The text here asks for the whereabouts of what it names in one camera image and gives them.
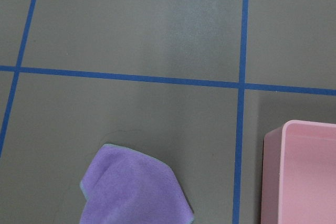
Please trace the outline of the pink plastic bin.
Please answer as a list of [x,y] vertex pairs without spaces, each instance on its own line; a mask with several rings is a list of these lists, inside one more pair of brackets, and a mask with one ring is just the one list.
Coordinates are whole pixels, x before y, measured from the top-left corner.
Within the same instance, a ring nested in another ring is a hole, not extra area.
[[261,223],[335,223],[335,125],[291,120],[264,137]]

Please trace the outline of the purple microfiber cloth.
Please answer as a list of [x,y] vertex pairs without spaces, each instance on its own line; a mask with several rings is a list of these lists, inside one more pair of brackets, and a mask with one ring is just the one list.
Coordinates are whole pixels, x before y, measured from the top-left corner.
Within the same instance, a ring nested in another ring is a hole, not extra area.
[[133,149],[105,144],[80,182],[80,223],[193,223],[172,169]]

